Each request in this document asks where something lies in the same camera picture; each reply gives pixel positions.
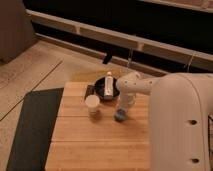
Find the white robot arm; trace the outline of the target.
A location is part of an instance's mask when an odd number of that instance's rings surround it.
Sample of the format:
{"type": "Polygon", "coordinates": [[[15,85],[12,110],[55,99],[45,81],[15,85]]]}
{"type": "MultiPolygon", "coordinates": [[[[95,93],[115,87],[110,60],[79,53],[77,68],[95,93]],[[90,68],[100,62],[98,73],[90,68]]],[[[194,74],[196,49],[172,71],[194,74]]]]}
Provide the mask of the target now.
{"type": "Polygon", "coordinates": [[[133,106],[135,94],[149,97],[150,171],[212,171],[212,73],[172,73],[143,79],[132,72],[120,77],[116,86],[123,111],[133,106]]]}

